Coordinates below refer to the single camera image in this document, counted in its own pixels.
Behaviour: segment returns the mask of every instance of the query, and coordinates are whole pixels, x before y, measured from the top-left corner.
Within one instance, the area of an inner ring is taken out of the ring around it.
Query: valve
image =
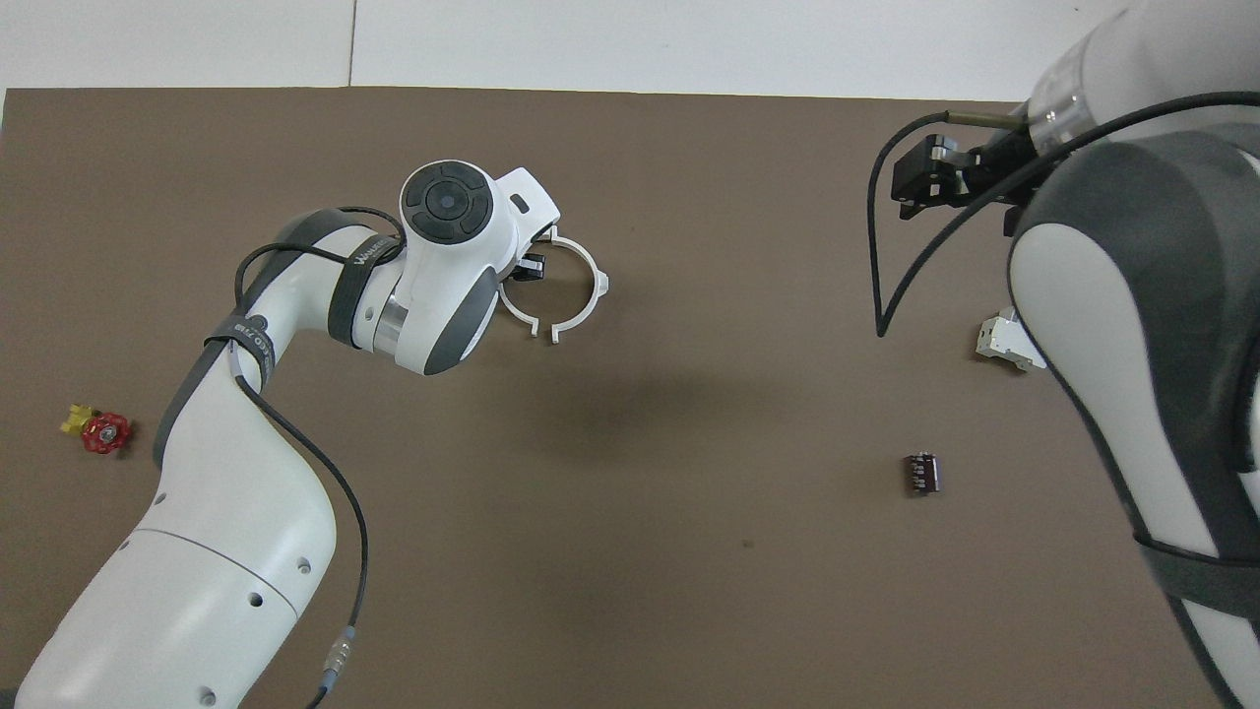
[[[127,443],[131,423],[111,412],[101,413],[83,404],[72,404],[62,433],[78,436],[86,451],[105,456]]]

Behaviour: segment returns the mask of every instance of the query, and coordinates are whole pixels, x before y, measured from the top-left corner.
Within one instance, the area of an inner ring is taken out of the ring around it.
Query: velcro strap
[[[362,349],[354,344],[354,312],[359,309],[363,290],[368,287],[372,268],[398,244],[399,241],[392,235],[375,234],[368,237],[345,258],[328,307],[328,334],[333,335],[333,339]]]
[[[1260,562],[1213,559],[1154,540],[1138,539],[1138,544],[1168,596],[1260,621]]]
[[[233,340],[258,361],[258,372],[262,373],[262,387],[267,385],[271,373],[276,369],[276,345],[271,341],[265,327],[267,320],[262,315],[244,317],[242,315],[228,315],[214,331],[205,337],[203,344],[214,340]]]

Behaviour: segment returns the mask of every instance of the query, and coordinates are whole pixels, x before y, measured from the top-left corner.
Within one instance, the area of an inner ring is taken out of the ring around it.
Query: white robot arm
[[[399,210],[406,243],[336,209],[285,227],[286,246],[207,339],[166,412],[149,513],[44,646],[19,708],[242,700],[301,617],[336,538],[319,480],[244,388],[261,392],[300,329],[383,351],[425,377],[455,366],[484,331],[499,281],[559,218],[524,169],[491,179],[455,160],[416,170]],[[320,696],[353,625],[352,616]]]
[[[1257,37],[1254,1],[1137,4],[1051,67],[1024,128],[968,152],[932,136],[893,178],[903,218],[971,210],[985,189],[1017,204],[1013,301],[1228,706],[1260,706]],[[1245,106],[1137,122],[1067,156],[1109,121],[1208,92]],[[1033,160],[1048,176],[994,186]],[[922,166],[948,174],[932,188]]]

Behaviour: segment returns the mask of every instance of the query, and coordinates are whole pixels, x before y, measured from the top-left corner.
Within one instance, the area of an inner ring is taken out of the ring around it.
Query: small electronic component
[[[925,497],[941,491],[941,467],[936,456],[927,452],[919,452],[906,457],[906,470],[910,480],[910,491]]]

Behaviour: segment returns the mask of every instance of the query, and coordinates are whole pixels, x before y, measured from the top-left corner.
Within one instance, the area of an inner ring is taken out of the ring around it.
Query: brown table surface
[[[1008,303],[1000,210],[872,331],[871,160],[942,106],[10,91],[0,686],[142,515],[158,421],[241,256],[300,212],[396,205],[412,169],[459,157],[528,166],[612,287],[559,345],[500,310],[435,379],[295,340],[267,397],[373,534],[326,706],[1215,705],[1067,398],[973,351]],[[887,290],[937,212],[898,222],[881,200]],[[553,266],[513,288],[548,321],[588,292],[576,258]],[[72,403],[136,419],[131,455],[63,436]],[[940,457],[940,496],[906,497],[917,451]],[[305,705],[344,622],[357,540],[333,505],[338,557],[247,708]]]

